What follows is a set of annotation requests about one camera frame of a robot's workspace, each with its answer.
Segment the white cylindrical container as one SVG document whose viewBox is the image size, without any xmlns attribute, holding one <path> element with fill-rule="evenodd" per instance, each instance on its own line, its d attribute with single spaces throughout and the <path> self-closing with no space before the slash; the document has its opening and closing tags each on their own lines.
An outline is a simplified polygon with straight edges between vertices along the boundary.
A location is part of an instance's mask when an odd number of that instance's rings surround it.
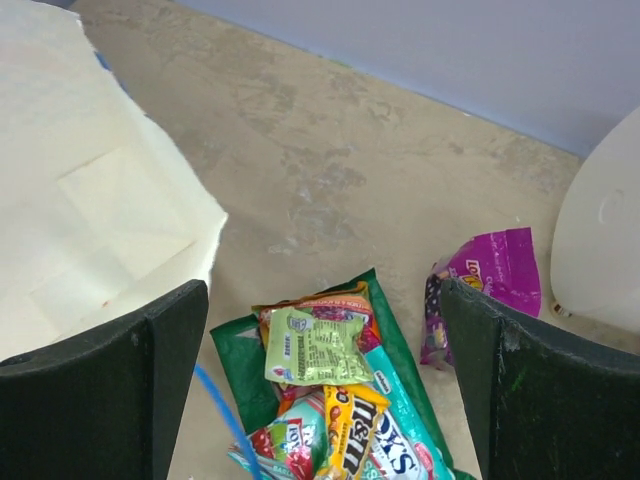
<svg viewBox="0 0 640 480">
<path fill-rule="evenodd" d="M 568 312 L 639 332 L 639 111 L 584 161 L 554 231 L 550 280 Z"/>
</svg>

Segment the yellow M&M's packet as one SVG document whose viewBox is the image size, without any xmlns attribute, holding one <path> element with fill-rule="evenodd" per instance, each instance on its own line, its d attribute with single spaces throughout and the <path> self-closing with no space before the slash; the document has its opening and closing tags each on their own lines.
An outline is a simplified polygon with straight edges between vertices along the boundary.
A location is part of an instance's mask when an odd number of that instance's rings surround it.
<svg viewBox="0 0 640 480">
<path fill-rule="evenodd" d="M 390 402 L 364 384 L 325 385 L 327 455 L 316 479 L 359 479 Z"/>
</svg>

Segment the dark green snack bag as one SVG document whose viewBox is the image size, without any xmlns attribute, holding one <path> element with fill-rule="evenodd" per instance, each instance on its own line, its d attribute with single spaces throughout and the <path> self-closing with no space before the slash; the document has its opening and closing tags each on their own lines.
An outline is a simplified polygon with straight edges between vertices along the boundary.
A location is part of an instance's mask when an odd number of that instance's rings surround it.
<svg viewBox="0 0 640 480">
<path fill-rule="evenodd" d="M 422 423 L 440 449 L 445 464 L 456 479 L 470 479 L 471 474 L 454 467 L 432 404 L 426 393 L 410 346 L 405 339 L 388 299 L 380 285 L 376 270 L 371 268 L 353 279 L 325 290 L 334 293 L 365 281 L 369 287 L 382 345 L 416 407 Z M 249 314 L 221 324 L 210 331 L 227 377 L 238 414 L 246 432 L 251 432 L 276 417 L 279 398 L 274 387 L 264 378 L 265 350 L 258 334 L 258 319 Z"/>
</svg>

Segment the colourful candy bag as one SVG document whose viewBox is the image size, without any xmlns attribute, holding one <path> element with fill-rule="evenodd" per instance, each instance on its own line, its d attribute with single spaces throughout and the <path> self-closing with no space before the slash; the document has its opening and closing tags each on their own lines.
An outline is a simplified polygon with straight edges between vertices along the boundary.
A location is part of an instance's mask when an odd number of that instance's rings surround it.
<svg viewBox="0 0 640 480">
<path fill-rule="evenodd" d="M 268 322 L 271 314 L 277 309 L 286 307 L 293 307 L 310 313 L 324 313 L 326 316 L 336 320 L 344 320 L 348 313 L 366 315 L 368 320 L 358 340 L 359 349 L 364 356 L 364 352 L 368 347 L 376 347 L 380 344 L 381 336 L 369 297 L 369 287 L 364 281 L 359 281 L 352 288 L 334 293 L 319 293 L 272 305 L 253 306 L 252 311 L 259 322 L 259 334 L 265 352 L 268 341 Z M 279 398 L 279 414 L 283 414 L 289 410 L 293 403 L 299 398 L 324 386 L 300 387 L 279 384 L 272 381 L 269 382 L 273 384 Z"/>
</svg>

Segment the blue checkered paper bag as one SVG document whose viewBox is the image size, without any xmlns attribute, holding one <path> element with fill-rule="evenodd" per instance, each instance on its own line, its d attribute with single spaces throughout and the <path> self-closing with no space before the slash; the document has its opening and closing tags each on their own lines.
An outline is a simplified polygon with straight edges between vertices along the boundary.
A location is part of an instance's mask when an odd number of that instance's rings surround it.
<svg viewBox="0 0 640 480">
<path fill-rule="evenodd" d="M 226 212 L 80 17 L 1 5 L 1 363 L 210 290 Z"/>
</svg>

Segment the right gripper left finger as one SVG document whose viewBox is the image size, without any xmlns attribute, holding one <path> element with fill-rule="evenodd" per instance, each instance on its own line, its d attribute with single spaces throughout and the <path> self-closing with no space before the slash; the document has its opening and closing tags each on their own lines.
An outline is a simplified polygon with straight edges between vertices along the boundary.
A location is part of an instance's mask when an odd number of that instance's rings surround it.
<svg viewBox="0 0 640 480">
<path fill-rule="evenodd" d="M 2 478 L 166 478 L 208 306 L 206 284 L 190 280 L 2 361 Z"/>
</svg>

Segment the green snack pack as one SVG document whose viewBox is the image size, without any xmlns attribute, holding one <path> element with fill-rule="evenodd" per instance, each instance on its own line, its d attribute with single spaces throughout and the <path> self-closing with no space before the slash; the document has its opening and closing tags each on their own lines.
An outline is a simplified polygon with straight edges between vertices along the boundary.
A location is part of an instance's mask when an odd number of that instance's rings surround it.
<svg viewBox="0 0 640 480">
<path fill-rule="evenodd" d="M 273 311 L 268 322 L 265 378 L 300 387 L 372 381 L 358 346 L 367 320 L 366 315 L 356 313 L 336 320 L 293 307 Z"/>
</svg>

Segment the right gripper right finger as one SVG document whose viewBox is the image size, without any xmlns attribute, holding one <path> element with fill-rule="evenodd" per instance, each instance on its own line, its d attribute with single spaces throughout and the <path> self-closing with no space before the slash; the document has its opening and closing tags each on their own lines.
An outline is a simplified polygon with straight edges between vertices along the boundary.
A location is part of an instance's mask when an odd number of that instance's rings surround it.
<svg viewBox="0 0 640 480">
<path fill-rule="evenodd" d="M 441 309 L 485 479 L 636 479 L 639 358 L 447 280 Z"/>
</svg>

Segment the purple snack bag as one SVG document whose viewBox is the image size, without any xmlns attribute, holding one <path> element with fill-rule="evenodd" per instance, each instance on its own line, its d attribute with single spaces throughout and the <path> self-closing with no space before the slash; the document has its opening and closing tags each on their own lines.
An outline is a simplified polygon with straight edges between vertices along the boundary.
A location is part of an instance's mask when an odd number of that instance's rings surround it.
<svg viewBox="0 0 640 480">
<path fill-rule="evenodd" d="M 532 231 L 521 227 L 472 237 L 453 255 L 436 262 L 425 282 L 420 363 L 441 369 L 452 363 L 441 291 L 459 279 L 499 302 L 530 316 L 541 309 L 541 285 Z"/>
</svg>

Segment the teal mint candy bag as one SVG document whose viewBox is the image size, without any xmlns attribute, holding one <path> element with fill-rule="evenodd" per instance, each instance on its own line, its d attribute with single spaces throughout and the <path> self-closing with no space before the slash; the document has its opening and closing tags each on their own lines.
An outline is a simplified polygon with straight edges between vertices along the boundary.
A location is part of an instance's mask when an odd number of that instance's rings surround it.
<svg viewBox="0 0 640 480">
<path fill-rule="evenodd" d="M 375 389 L 390 405 L 359 479 L 453 478 L 385 349 L 376 346 L 364 358 L 373 380 L 359 384 Z M 327 455 L 324 386 L 249 435 L 247 446 L 233 444 L 230 457 L 244 468 L 255 459 L 261 479 L 316 479 Z"/>
</svg>

